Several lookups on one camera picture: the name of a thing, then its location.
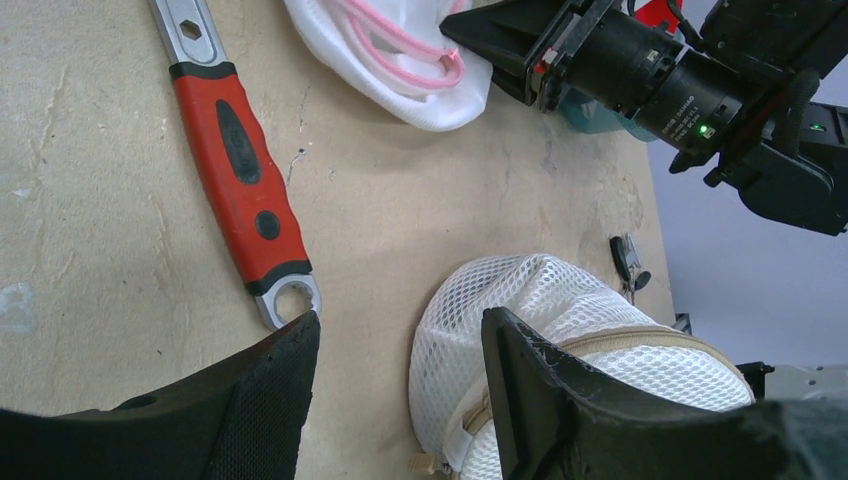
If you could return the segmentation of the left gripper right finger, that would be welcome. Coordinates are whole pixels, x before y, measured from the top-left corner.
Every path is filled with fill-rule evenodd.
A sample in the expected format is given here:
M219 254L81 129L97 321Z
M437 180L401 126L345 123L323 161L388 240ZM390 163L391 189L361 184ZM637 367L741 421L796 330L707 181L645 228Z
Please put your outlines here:
M484 312L485 368L507 479L843 479L847 405L761 401L715 413L631 387Z

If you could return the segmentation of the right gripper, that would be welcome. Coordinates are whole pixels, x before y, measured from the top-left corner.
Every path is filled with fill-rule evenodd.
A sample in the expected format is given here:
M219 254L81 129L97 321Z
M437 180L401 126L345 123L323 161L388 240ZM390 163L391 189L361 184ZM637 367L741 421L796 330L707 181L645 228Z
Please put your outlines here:
M719 150L753 95L740 74L615 1L499 1L439 29L491 63L515 100L550 112L576 90L690 156Z

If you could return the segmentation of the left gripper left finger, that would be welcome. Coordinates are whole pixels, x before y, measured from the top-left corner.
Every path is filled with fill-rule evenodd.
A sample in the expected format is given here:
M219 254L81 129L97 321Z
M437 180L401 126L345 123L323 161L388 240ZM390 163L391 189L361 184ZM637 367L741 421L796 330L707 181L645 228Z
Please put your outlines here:
M1 412L4 479L292 479L321 325L307 312L257 344L118 407Z

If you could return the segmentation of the teal plastic bin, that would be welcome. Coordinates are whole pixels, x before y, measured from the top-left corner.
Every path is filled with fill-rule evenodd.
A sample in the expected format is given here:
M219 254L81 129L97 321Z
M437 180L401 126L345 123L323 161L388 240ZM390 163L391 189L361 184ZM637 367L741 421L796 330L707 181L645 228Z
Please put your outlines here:
M639 126L633 119L604 107L590 96L570 89L559 104L559 111L573 130L597 135L624 130L634 138L651 143L657 137Z

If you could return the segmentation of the pink-trimmed mesh laundry bag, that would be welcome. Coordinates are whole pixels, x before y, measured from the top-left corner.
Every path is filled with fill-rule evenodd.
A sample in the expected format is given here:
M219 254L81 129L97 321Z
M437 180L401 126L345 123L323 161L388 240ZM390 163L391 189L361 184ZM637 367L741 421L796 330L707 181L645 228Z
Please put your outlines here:
M298 0L285 4L310 52L398 119L447 132L485 110L493 66L440 25L469 1Z

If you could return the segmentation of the red and black bra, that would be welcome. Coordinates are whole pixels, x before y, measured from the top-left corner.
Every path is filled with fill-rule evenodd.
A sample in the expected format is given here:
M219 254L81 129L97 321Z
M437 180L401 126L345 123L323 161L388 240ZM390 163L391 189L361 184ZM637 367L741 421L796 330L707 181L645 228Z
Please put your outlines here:
M667 23L671 34L676 34L679 30L680 21L669 9L666 0L624 0L623 8L636 20L649 27Z

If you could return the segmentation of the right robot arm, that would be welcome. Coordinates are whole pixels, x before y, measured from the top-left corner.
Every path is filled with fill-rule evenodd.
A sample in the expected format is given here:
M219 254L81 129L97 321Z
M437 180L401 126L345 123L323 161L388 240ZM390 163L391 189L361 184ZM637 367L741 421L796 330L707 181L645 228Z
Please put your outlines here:
M494 83L548 113L578 91L676 150L672 173L718 159L709 186L753 213L847 229L847 111L818 103L847 53L843 1L719 1L694 29L675 2L649 26L625 1L501 1L447 16Z

